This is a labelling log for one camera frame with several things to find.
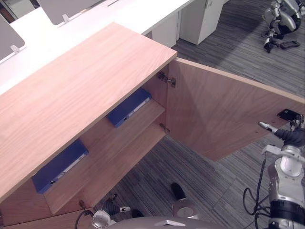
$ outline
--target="gray carpet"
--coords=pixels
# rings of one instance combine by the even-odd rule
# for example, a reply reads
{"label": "gray carpet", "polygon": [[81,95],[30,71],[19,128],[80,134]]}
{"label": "gray carpet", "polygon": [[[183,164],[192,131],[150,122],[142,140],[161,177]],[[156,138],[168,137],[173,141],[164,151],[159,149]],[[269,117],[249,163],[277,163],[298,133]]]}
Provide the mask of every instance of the gray carpet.
{"label": "gray carpet", "polygon": [[[223,7],[217,30],[200,45],[179,40],[173,48],[178,56],[227,72],[250,78],[267,85],[305,95],[305,23],[285,41],[297,39],[298,48],[283,51],[274,48],[264,51],[266,30],[261,19],[270,0],[230,0]],[[228,229],[243,229],[254,218],[246,214],[242,194],[250,187],[256,194],[261,155],[267,144],[281,146],[282,142],[268,135],[249,146],[232,153],[218,162],[201,157],[192,150],[166,136],[160,141],[110,192],[117,193],[118,205],[137,208],[145,216],[170,216],[174,202],[170,190],[172,182],[179,183],[187,197],[195,202],[202,219],[215,222]],[[268,177],[264,173],[261,198],[267,195]],[[254,203],[248,199],[251,209]],[[130,218],[121,213],[115,220]],[[267,227],[268,219],[259,218],[260,228]]]}

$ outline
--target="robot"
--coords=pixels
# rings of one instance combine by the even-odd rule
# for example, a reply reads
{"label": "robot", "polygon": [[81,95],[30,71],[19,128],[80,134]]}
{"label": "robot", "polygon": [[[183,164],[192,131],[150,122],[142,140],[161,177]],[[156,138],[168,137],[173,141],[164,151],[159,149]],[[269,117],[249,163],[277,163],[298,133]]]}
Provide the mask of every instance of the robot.
{"label": "robot", "polygon": [[[271,7],[264,12],[263,19],[267,23],[268,31],[264,37],[264,48],[268,53],[274,45],[279,46],[275,39],[283,39],[285,34],[296,31],[301,25],[301,18],[305,15],[305,5],[302,0],[273,0]],[[298,42],[282,43],[281,48],[297,47]]]}
{"label": "robot", "polygon": [[[263,149],[264,155],[271,153],[276,157],[268,167],[270,207],[261,206],[265,198],[259,202],[259,187],[265,160],[262,164],[253,212],[249,212],[245,205],[244,207],[250,215],[255,215],[256,228],[258,228],[259,215],[266,215],[270,217],[268,229],[305,229],[305,197],[301,184],[305,164],[304,116],[298,116],[290,123],[290,131],[277,129],[263,122],[259,122],[259,125],[283,139],[284,146],[278,148],[267,145]],[[111,219],[111,215],[130,210],[129,207],[118,207],[113,204],[116,195],[111,196],[102,209],[94,215],[88,210],[84,210],[83,214],[92,216],[92,224],[89,229],[224,229],[222,226],[201,221],[197,206],[186,198],[182,188],[176,183],[173,183],[171,188],[177,200],[173,204],[172,217],[144,217],[140,211],[134,210],[133,219],[116,223]],[[266,211],[267,214],[261,213],[260,210]]]}

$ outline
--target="metal hinge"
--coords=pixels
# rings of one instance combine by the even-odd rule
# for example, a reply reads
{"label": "metal hinge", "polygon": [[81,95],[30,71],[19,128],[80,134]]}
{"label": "metal hinge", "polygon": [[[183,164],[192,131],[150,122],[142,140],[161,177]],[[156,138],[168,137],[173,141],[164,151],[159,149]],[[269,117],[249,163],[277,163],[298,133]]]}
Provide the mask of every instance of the metal hinge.
{"label": "metal hinge", "polygon": [[176,87],[176,79],[171,78],[169,79],[164,72],[158,72],[157,77],[159,80],[162,80],[166,83],[169,83],[172,87]]}
{"label": "metal hinge", "polygon": [[165,133],[168,134],[171,132],[171,130],[169,128],[167,128],[163,123],[160,123],[159,125],[165,131]]}

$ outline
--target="blue binder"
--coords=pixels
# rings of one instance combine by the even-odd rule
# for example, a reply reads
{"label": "blue binder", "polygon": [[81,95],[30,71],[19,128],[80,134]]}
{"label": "blue binder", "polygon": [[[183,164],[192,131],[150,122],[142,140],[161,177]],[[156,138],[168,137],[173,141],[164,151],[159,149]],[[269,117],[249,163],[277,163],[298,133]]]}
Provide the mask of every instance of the blue binder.
{"label": "blue binder", "polygon": [[107,115],[109,121],[115,127],[119,127],[145,103],[147,103],[151,97],[151,94],[146,90],[139,88]]}
{"label": "blue binder", "polygon": [[32,176],[37,192],[43,194],[47,191],[87,154],[88,150],[79,139],[69,145]]}

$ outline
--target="cabinet door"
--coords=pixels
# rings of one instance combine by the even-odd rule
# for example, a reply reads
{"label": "cabinet door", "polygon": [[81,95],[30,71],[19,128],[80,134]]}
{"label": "cabinet door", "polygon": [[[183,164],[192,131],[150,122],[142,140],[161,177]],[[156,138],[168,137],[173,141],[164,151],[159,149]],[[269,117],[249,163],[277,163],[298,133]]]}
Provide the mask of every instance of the cabinet door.
{"label": "cabinet door", "polygon": [[280,127],[285,108],[304,113],[305,99],[230,73],[176,58],[169,65],[166,126],[171,136],[212,160],[238,150]]}

